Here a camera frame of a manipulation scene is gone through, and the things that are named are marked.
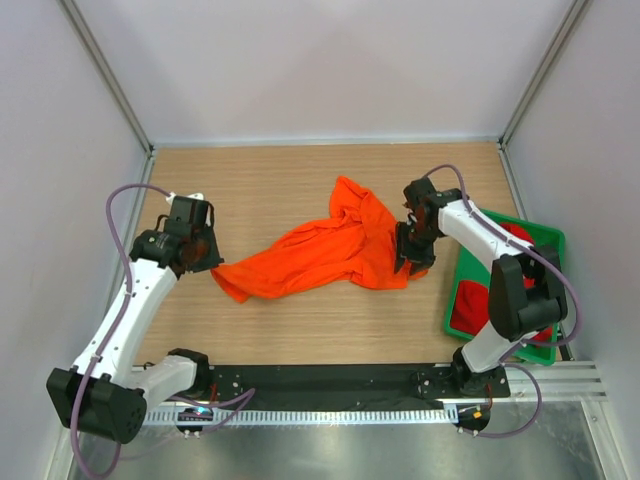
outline orange shirt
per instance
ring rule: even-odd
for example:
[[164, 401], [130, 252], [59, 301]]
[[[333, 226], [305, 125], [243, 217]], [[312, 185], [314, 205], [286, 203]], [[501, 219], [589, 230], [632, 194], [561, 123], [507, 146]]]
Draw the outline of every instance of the orange shirt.
[[331, 194], [329, 218], [305, 223], [269, 249], [211, 273], [238, 302], [251, 296], [278, 298], [336, 280], [378, 290], [405, 288], [409, 264], [393, 273], [395, 226], [371, 190], [341, 176]]

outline wooden table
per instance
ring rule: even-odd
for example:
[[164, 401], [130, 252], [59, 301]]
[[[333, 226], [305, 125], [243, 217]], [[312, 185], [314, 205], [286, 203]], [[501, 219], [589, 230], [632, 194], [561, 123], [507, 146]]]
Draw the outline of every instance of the wooden table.
[[[371, 188], [398, 219], [403, 188], [433, 166], [463, 172], [479, 206], [515, 215], [493, 143], [165, 149], [152, 183], [179, 194], [203, 192], [216, 208], [215, 232], [228, 263], [259, 252], [288, 230], [328, 216], [338, 175]], [[450, 172], [437, 188], [457, 186]], [[140, 229], [168, 213], [147, 195]], [[338, 282], [278, 300], [237, 304], [208, 272], [184, 276], [161, 306], [137, 357], [157, 362], [189, 348], [212, 364], [450, 361], [460, 342], [443, 333], [458, 245], [436, 243], [429, 274], [405, 290], [370, 291]]]

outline white panel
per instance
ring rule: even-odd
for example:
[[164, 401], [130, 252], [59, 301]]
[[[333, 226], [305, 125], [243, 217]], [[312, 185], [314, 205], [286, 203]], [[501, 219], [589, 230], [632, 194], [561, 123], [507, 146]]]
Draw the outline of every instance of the white panel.
[[0, 8], [0, 476], [40, 479], [60, 430], [45, 383], [104, 314], [116, 265], [104, 201], [144, 155], [56, 2]]
[[81, 0], [155, 142], [497, 138], [569, 0]]
[[593, 2], [509, 148], [531, 217], [567, 234], [586, 317], [574, 348], [596, 361], [636, 462], [639, 24], [636, 0]]

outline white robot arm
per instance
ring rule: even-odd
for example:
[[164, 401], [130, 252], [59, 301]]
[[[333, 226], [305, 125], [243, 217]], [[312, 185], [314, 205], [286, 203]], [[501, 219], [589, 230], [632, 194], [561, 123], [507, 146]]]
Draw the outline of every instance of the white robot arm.
[[[132, 372], [153, 317], [180, 277], [223, 262], [213, 232], [213, 206], [204, 196], [172, 194], [167, 202], [170, 215], [160, 216], [154, 230], [146, 230], [134, 241], [129, 262], [132, 288], [127, 288], [125, 279], [100, 328], [71, 369], [56, 368], [49, 376], [47, 390], [66, 427], [71, 423], [80, 381], [96, 358], [83, 395], [78, 429], [118, 443], [128, 443], [135, 437], [147, 410], [177, 393], [197, 398], [209, 388], [208, 358], [190, 350], [172, 350], [157, 365]], [[128, 295], [128, 308], [110, 334]], [[96, 349], [107, 338], [98, 356]]]
[[[544, 264], [527, 255], [533, 250], [556, 269], [558, 252], [534, 247], [507, 232], [478, 209], [459, 189], [437, 191], [427, 177], [404, 189], [410, 210], [396, 227], [396, 271], [405, 262], [415, 273], [435, 261], [437, 238], [450, 236], [491, 273], [489, 322], [454, 354], [452, 367], [461, 392], [482, 391], [486, 379], [523, 340], [567, 315], [564, 287]], [[526, 288], [524, 277], [534, 279]]]

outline gray floor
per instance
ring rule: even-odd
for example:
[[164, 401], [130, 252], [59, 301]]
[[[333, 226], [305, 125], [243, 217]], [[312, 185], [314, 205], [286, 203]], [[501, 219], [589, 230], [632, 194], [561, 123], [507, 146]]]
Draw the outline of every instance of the gray floor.
[[[524, 423], [531, 404], [494, 405], [490, 430]], [[148, 450], [175, 429], [147, 428], [123, 455]], [[91, 443], [104, 468], [111, 445]], [[74, 470], [69, 477], [84, 478]], [[111, 480], [604, 479], [580, 404], [546, 403], [527, 432], [506, 440], [459, 435], [451, 425], [235, 428], [177, 439], [121, 461]]]

